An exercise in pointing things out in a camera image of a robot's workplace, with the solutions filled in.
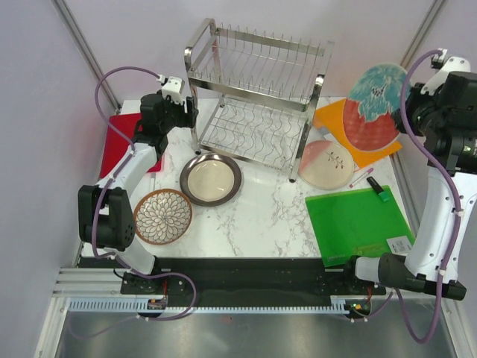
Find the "red and blue floral plate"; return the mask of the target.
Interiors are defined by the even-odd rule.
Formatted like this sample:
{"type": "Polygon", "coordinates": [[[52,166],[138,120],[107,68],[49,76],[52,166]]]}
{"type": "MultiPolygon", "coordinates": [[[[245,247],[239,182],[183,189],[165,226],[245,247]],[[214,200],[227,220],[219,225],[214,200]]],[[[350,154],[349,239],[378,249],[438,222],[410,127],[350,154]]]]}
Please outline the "red and blue floral plate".
{"type": "Polygon", "coordinates": [[[391,114],[399,109],[407,72],[395,63],[370,67],[355,82],[343,110],[345,138],[360,151],[380,151],[396,141],[399,131],[391,114]]]}

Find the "brown rimmed cream plate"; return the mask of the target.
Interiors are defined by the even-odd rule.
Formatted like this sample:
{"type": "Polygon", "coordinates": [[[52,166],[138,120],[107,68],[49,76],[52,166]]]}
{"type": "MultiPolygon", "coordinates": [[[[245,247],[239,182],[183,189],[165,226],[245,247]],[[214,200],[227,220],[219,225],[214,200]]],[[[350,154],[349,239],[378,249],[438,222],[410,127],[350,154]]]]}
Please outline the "brown rimmed cream plate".
{"type": "Polygon", "coordinates": [[[242,173],[232,158],[214,153],[192,158],[180,173],[180,188],[189,200],[203,207],[225,204],[241,188],[242,173]]]}

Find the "white petal pattern plate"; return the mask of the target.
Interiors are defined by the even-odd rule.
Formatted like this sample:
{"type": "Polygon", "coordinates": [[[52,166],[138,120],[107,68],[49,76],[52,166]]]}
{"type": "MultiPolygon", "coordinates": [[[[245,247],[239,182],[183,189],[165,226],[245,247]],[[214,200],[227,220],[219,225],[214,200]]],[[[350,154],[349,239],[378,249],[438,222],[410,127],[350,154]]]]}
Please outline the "white petal pattern plate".
{"type": "Polygon", "coordinates": [[[160,189],[150,192],[133,212],[136,235],[151,245],[167,245],[178,240],[192,223],[192,204],[180,191],[160,189]]]}

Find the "pink and cream plate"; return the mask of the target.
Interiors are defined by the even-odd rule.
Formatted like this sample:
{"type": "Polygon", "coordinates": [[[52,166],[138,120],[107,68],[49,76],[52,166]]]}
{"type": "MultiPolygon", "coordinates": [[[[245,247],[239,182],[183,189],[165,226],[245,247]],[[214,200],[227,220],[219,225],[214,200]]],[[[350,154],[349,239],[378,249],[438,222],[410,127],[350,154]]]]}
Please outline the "pink and cream plate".
{"type": "Polygon", "coordinates": [[[317,189],[334,190],[345,186],[354,170],[353,157],[344,146],[322,139],[305,146],[298,174],[317,189]]]}

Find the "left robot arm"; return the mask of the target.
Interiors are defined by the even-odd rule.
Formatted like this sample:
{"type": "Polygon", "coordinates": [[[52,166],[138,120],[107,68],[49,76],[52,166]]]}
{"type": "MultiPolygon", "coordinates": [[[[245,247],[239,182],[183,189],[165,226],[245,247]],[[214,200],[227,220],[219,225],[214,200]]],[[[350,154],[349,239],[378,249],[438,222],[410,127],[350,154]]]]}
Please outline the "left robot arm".
{"type": "Polygon", "coordinates": [[[174,128],[194,128],[197,105],[191,96],[176,104],[163,90],[141,98],[140,120],[131,144],[113,169],[95,185],[78,191],[79,238],[92,246],[95,257],[115,257],[138,275],[147,293],[161,290],[163,275],[155,270],[155,256],[135,238],[136,224],[130,197],[140,180],[159,162],[174,128]]]}

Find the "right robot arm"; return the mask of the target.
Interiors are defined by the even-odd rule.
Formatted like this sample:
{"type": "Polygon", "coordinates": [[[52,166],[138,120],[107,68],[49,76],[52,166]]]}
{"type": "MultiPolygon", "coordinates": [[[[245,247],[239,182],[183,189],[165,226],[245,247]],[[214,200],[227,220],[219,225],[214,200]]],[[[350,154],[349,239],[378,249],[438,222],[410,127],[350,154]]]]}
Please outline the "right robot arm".
{"type": "Polygon", "coordinates": [[[415,84],[405,109],[391,118],[401,133],[410,128],[424,137],[433,156],[417,237],[406,256],[352,257],[354,268],[341,275],[341,284],[353,294],[370,281],[461,301],[467,290],[458,282],[458,257],[476,204],[476,74],[452,71],[436,92],[415,84]]]}

